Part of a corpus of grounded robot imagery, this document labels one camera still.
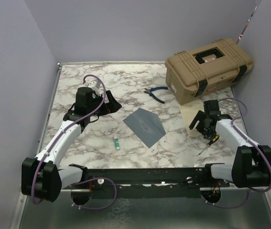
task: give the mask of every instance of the tan plastic case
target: tan plastic case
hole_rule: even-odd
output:
[[[234,85],[253,68],[253,59],[233,39],[167,58],[166,84],[179,104]]]

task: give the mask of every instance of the marble surface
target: marble surface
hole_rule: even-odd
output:
[[[82,86],[82,79],[86,74],[99,76],[122,108],[89,124],[70,146],[61,161],[61,167],[72,163],[88,168],[197,167],[206,163],[233,163],[235,154],[225,144],[223,138],[198,156],[208,140],[202,136],[187,135],[178,102],[170,90],[154,92],[157,97],[166,101],[165,104],[160,104],[143,93],[146,88],[166,86],[164,64],[64,65],[44,146],[55,135],[62,123],[63,115],[75,102],[77,88]],[[212,93],[201,100],[226,97],[232,97],[230,88]],[[233,117],[239,114],[237,105],[232,101],[223,101],[220,107],[223,113]],[[157,114],[166,131],[166,135],[151,148],[147,148],[123,123],[123,119],[138,108]],[[238,121],[237,125],[244,129],[242,121]],[[118,136],[120,150],[114,147],[114,135]]]

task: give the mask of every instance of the screwdriver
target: screwdriver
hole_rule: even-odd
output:
[[[198,154],[198,156],[203,153],[208,147],[210,147],[212,144],[214,144],[218,139],[219,139],[219,135],[216,135],[207,145],[204,149],[202,149],[202,151]]]

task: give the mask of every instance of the gray wall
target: gray wall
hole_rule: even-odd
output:
[[[21,163],[37,150],[56,72],[24,1],[0,0],[0,229],[10,226]]]
[[[163,61],[237,40],[255,0],[25,0],[59,62]]]
[[[271,146],[271,1],[262,1],[240,41],[255,66],[234,90],[249,107],[244,118],[249,136]]]

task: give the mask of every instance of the gray paper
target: gray paper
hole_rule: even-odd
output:
[[[158,115],[141,108],[123,121],[148,148],[166,134]]]

